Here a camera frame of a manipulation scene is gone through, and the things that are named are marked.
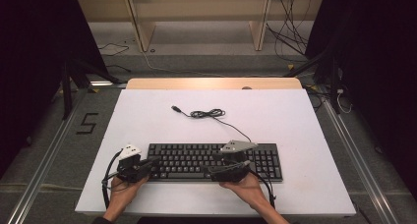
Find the computer keyboard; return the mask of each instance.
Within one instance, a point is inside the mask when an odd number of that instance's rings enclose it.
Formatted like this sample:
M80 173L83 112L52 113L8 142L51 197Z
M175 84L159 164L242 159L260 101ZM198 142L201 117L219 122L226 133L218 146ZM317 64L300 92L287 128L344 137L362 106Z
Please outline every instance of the computer keyboard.
M149 181L152 182L208 182L209 173L200 167L220 166L211 154L225 143L151 143L148 158L160 158L159 166L153 167ZM258 143L245 151L251 161L250 167L263 178L272 182L282 181L281 166L275 143Z

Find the white tabletop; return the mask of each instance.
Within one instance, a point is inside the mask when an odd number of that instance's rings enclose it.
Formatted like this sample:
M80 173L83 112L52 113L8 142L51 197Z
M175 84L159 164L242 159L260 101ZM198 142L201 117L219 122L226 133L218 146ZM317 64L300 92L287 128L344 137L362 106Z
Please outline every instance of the white tabletop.
M246 139L213 119L187 118L173 111L172 105L185 113L220 108L226 111L220 120L253 142L276 143L284 181L272 186L281 214L356 213L304 89L122 90L76 211L104 212L101 180L113 155L127 143L140 148L146 158L153 142ZM146 183L125 212L141 216L258 215L217 183Z

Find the gray floor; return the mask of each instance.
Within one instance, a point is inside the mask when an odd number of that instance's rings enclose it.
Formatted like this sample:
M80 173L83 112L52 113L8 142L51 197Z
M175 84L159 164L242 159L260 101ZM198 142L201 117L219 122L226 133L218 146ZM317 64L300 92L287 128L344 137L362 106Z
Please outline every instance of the gray floor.
M277 28L280 23L270 25ZM99 46L110 42L129 46L127 51L116 56L103 56L106 65L119 65L131 70L127 72L117 67L109 68L111 75L125 80L140 77L204 77L202 74L225 77L282 76L288 73L288 64L300 65L300 62L282 60L275 55L274 38L269 32L266 35L263 51L255 51L247 23L158 24L149 47L149 50L153 49L154 52L147 52L151 67L145 56L138 51L129 24L90 24L90 26ZM300 31L308 37L310 28L311 23L306 23L300 26ZM276 47L278 54L303 60L302 56L295 55L284 45L281 48L280 43ZM113 46L113 49L102 50L102 53L111 55L119 50L120 48ZM303 84L311 84L313 72L314 69L303 73L299 78L300 81ZM94 87L94 89L84 97L81 97L79 92L74 94L75 98L81 99L80 105L25 223L63 224L92 221L92 217L76 213L74 209L121 91L121 88L117 87ZM318 103L318 99L312 96L312 105ZM342 98L342 104L348 105L349 102ZM89 127L81 125L87 113L97 114L89 117L96 126L92 134L78 135L77 132L89 130ZM62 115L63 97L57 92L47 113L31 135L31 146L22 149L0 181L0 223L7 222L26 184L30 182L41 163L43 155L53 142L55 133L62 123ZM372 223L383 223L325 105L317 111L317 117L352 200L364 210ZM416 223L416 200L406 189L389 161L382 154L375 152L374 147L378 144L361 115L353 110L349 114L342 113L341 118L387 197L399 223ZM367 223L359 213L343 219L305 216L286 216L286 218L291 222L300 223ZM137 217L122 216L118 223L135 223L136 220Z

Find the floor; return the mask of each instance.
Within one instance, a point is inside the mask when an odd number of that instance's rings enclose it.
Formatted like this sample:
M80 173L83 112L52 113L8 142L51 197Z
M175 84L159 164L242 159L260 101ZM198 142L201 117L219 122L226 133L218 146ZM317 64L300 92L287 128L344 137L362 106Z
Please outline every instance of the floor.
M303 22L299 32L308 38L312 24ZM279 29L282 23L271 22L269 25L272 29ZM305 60L284 44L275 44L275 38L269 31L263 50L255 51L249 26L245 22L159 23L146 55L139 51L130 24L90 24L90 28L98 47L103 47L100 51L109 73L121 79L208 75L279 77L288 73L292 65L297 67L302 63L299 61ZM314 68L298 78L302 84L314 84L313 73ZM100 81L96 76L90 76L90 79ZM20 223L92 221L93 217L76 213L74 208L121 88L73 88L76 113L70 120L62 120L63 97L58 91L47 114L31 135L31 146L22 149L0 180L0 223L10 220L15 213L14 208L22 201L21 197L39 179L38 186L33 188L34 194L22 208L26 212L21 216ZM327 88L320 85L317 90L325 91ZM324 98L311 95L311 101L312 107L317 109L317 117L346 189L364 214L358 212L343 219L286 218L300 223L369 223L365 217L370 219L370 223L416 223L416 200L389 161L378 153L378 143L360 112L353 106L350 113L334 115ZM341 97L340 104L348 111L348 99ZM88 113L93 113L89 120L96 123L93 133L79 134L86 130L83 122ZM122 216L118 223L135 223L137 219Z

